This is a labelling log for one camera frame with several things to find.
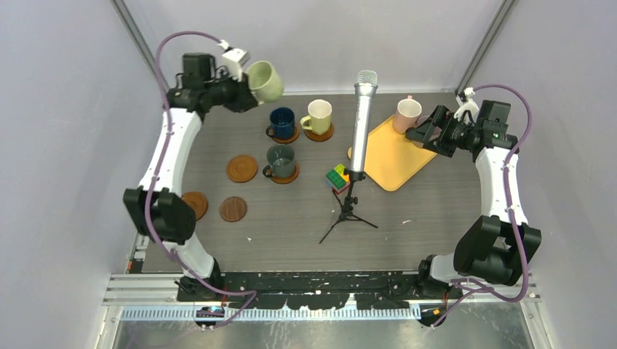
round brown coaster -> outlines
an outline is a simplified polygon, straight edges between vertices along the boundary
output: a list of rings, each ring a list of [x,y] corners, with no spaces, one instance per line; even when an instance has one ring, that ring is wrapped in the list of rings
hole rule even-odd
[[[316,135],[307,129],[304,130],[304,134],[306,135],[306,138],[312,140],[313,142],[325,142],[334,134],[334,124],[330,123],[330,128],[323,135]]]
[[[288,140],[280,140],[278,138],[272,137],[272,140],[274,142],[276,142],[276,143],[289,144],[289,143],[293,142],[294,140],[297,140],[299,135],[300,135],[300,129],[298,128],[298,125],[294,125],[293,126],[293,136],[291,136],[290,139],[288,139]]]
[[[195,211],[195,220],[200,220],[208,210],[208,200],[199,191],[184,193],[182,200]]]
[[[227,163],[227,177],[236,183],[250,181],[257,174],[257,160],[250,155],[238,155]]]
[[[287,177],[287,178],[270,177],[270,179],[272,180],[272,182],[275,182],[276,184],[289,184],[293,182],[296,178],[298,178],[299,174],[300,174],[300,165],[298,165],[298,163],[296,162],[295,171],[293,172],[291,177]]]
[[[226,198],[218,208],[220,217],[227,222],[237,222],[247,213],[247,202],[238,196]]]

tripod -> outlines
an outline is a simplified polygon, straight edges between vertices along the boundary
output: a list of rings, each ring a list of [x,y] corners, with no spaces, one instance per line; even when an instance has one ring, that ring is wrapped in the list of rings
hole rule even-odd
[[[363,220],[362,218],[356,216],[354,214],[354,207],[352,206],[352,204],[358,204],[358,198],[357,197],[352,197],[351,196],[351,191],[354,189],[354,181],[351,181],[351,184],[349,185],[349,191],[347,191],[347,196],[345,197],[345,204],[343,204],[341,202],[341,200],[338,198],[338,195],[336,195],[336,192],[334,191],[334,189],[332,189],[332,194],[334,194],[334,197],[336,198],[336,201],[338,201],[338,205],[341,206],[341,214],[338,215],[338,219],[336,220],[336,222],[334,224],[332,224],[332,226],[330,227],[330,229],[328,230],[328,232],[326,233],[326,235],[324,235],[324,237],[319,240],[319,243],[324,242],[324,240],[327,238],[328,234],[330,234],[330,232],[332,231],[332,229],[334,229],[334,227],[340,223],[340,222],[345,222],[346,220],[352,221],[352,222],[365,222],[366,224],[370,225],[373,228],[377,228],[377,225],[372,224],[371,222],[367,221],[367,220]]]

yellow tray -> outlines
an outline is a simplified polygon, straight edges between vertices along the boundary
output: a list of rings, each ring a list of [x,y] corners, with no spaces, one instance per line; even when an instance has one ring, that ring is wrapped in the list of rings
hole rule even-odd
[[[395,191],[435,156],[394,131],[390,117],[368,135],[365,172],[384,190]]]

silver microphone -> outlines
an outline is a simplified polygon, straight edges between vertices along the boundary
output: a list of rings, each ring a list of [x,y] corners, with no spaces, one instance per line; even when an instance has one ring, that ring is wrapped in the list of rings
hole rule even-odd
[[[377,73],[360,71],[356,87],[358,105],[356,109],[356,127],[354,141],[351,145],[350,179],[362,180],[365,171],[365,156],[368,138],[368,121],[370,118],[370,101],[377,91]]]

gray wooden tabletop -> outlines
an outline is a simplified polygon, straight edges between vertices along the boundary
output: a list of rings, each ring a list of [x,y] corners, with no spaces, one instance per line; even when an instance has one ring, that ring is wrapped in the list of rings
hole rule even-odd
[[[392,115],[406,95],[380,95],[373,100],[370,129]],[[291,144],[300,164],[298,179],[278,185],[265,178],[266,151],[274,142],[265,135],[269,113],[279,106],[294,110],[299,121],[315,99],[333,105],[335,134],[315,143],[300,134]],[[417,94],[414,98],[431,113],[438,104],[457,105],[453,94]],[[469,152],[451,159],[436,156],[399,190],[386,192],[370,178],[358,182],[354,212],[379,226],[343,222],[318,244],[336,221],[338,204],[325,183],[337,164],[349,165],[346,152],[353,137],[356,99],[353,95],[286,96],[276,103],[235,114],[217,107],[206,116],[188,157],[183,192],[200,191],[208,200],[206,215],[196,234],[205,249],[226,271],[269,270],[393,270],[416,269],[429,254],[447,254],[478,218],[479,179]],[[259,163],[257,176],[246,183],[230,181],[227,162],[249,154]],[[218,207],[225,198],[240,196],[248,205],[239,222],[225,222]],[[180,268],[150,244],[144,272]]]

